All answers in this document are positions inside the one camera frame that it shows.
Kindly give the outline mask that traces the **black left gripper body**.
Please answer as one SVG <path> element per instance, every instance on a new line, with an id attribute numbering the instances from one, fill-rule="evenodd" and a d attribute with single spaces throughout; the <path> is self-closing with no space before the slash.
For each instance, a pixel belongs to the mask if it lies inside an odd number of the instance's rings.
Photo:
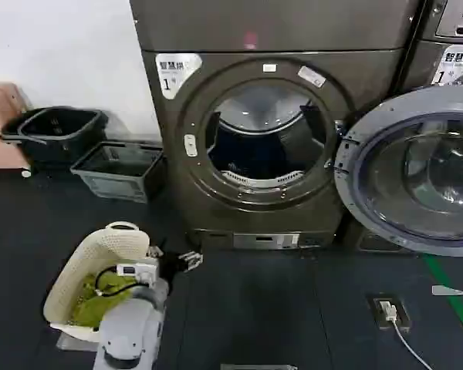
<path id="1" fill-rule="evenodd" d="M 159 276 L 161 278 L 174 278 L 182 271 L 182 260 L 180 255 L 174 252 L 162 254 L 158 259 Z"/>

